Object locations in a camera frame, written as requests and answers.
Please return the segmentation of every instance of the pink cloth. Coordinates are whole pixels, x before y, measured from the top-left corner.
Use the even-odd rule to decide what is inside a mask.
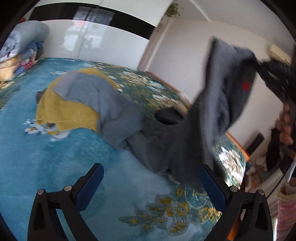
[[[278,209],[276,241],[283,241],[296,223],[296,192],[289,184],[278,194]]]

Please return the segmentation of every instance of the wooden bed frame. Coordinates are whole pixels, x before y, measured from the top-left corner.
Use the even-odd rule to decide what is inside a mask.
[[[158,76],[156,76],[155,74],[146,71],[147,74],[151,75],[153,78],[157,79],[159,82],[163,83],[164,85],[170,87],[173,91],[175,91],[176,93],[181,93],[178,89],[176,89],[175,87],[171,86],[169,83],[167,83],[166,81],[164,81],[163,79],[159,78]],[[239,142],[237,140],[235,140],[235,138],[229,133],[226,132],[225,133],[227,135],[227,137],[236,145],[236,147],[242,152],[242,154],[244,155],[246,162],[248,162],[250,160],[250,155],[247,153],[247,151],[239,144]],[[242,182],[241,188],[240,189],[244,189],[244,180]],[[239,228],[241,225],[241,219],[240,219],[240,214],[241,212],[239,212],[236,221],[233,224],[232,230],[230,231],[227,239],[228,240],[234,240],[236,234],[239,232]]]

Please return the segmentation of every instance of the blue gripper pad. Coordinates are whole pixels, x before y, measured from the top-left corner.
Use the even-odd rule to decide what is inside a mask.
[[[88,177],[88,179],[76,196],[75,206],[76,206],[76,210],[79,212],[87,208],[96,190],[98,189],[101,181],[103,180],[104,167],[101,164],[97,164],[96,167],[95,165],[89,171],[89,172],[93,171],[89,177],[88,177],[89,172],[85,176],[81,177],[81,178]]]
[[[226,197],[204,166],[198,167],[198,178],[215,209],[222,213],[225,212],[227,208]]]

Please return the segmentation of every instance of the screw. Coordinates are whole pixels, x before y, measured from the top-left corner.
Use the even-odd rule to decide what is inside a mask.
[[[66,192],[71,191],[72,190],[72,186],[71,185],[67,185],[67,186],[64,187],[64,190]]]
[[[236,186],[231,186],[231,187],[230,187],[230,190],[231,190],[232,192],[237,192],[238,188],[237,188]]]
[[[260,195],[264,195],[264,191],[263,191],[262,189],[258,189],[258,193],[259,193]]]
[[[38,195],[41,195],[41,194],[43,194],[44,193],[44,189],[39,189],[38,191],[37,191],[37,194]]]

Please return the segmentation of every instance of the white wardrobe door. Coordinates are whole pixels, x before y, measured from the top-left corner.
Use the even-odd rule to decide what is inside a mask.
[[[107,25],[89,24],[79,59],[137,68],[149,40]]]
[[[89,3],[100,5],[103,0],[41,0],[39,1],[35,7],[42,6],[51,3],[61,3],[61,2],[79,2],[79,3]]]
[[[103,0],[102,7],[111,8],[157,26],[172,0]]]
[[[42,21],[49,26],[44,57],[78,58],[90,22],[80,20]]]

